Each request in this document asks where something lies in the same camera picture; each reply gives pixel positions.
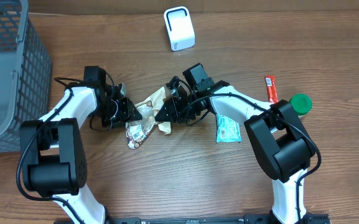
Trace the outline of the red candy bar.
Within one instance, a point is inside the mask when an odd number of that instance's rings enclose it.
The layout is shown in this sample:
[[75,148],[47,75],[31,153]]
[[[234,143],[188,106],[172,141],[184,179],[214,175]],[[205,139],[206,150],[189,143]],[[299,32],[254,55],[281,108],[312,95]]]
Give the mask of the red candy bar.
[[268,94],[268,101],[270,103],[277,103],[279,101],[276,89],[276,79],[273,75],[266,75],[265,76],[267,94]]

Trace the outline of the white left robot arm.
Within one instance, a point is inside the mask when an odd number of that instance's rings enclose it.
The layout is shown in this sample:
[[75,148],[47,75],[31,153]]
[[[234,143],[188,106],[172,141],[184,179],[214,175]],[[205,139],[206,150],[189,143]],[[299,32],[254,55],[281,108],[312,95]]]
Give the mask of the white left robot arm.
[[87,186],[87,162],[80,128],[101,119],[102,131],[142,119],[126,97],[125,85],[114,84],[103,68],[86,66],[82,80],[57,77],[63,98],[39,119],[24,121],[19,130],[21,158],[16,171],[19,192],[29,200],[58,204],[70,223],[112,223],[108,209]]

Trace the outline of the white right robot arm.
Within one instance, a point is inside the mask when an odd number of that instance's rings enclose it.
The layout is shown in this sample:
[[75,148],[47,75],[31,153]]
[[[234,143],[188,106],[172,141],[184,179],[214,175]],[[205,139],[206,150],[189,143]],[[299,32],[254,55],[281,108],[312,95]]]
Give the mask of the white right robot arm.
[[316,170],[310,167],[311,158],[316,156],[318,162],[322,158],[291,103],[246,96],[228,82],[213,81],[201,63],[186,69],[183,76],[167,83],[171,96],[155,120],[191,126],[213,113],[243,124],[259,166],[273,181],[269,222],[310,223],[304,179]]

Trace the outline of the beige snack pouch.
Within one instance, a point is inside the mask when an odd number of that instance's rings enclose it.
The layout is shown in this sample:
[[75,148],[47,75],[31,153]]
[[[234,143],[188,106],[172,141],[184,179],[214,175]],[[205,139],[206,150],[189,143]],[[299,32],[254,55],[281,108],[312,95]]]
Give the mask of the beige snack pouch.
[[170,122],[160,122],[155,120],[155,115],[160,112],[164,102],[172,96],[167,87],[161,87],[144,101],[135,104],[136,109],[142,115],[139,121],[130,121],[125,125],[126,139],[130,149],[139,148],[153,132],[157,126],[165,135],[171,133]]

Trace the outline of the teal wet wipes packet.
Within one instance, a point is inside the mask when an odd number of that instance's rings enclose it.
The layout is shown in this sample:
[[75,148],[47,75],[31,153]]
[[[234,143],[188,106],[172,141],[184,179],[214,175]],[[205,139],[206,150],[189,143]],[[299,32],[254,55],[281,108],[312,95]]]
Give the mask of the teal wet wipes packet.
[[217,136],[216,142],[241,142],[239,124],[227,116],[216,115]]

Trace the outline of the green lid jar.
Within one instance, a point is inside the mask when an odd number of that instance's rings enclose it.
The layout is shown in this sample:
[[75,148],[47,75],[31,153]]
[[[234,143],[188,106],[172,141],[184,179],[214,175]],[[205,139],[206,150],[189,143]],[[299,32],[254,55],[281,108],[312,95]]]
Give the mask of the green lid jar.
[[289,102],[298,116],[304,116],[312,109],[311,98],[302,93],[294,95]]

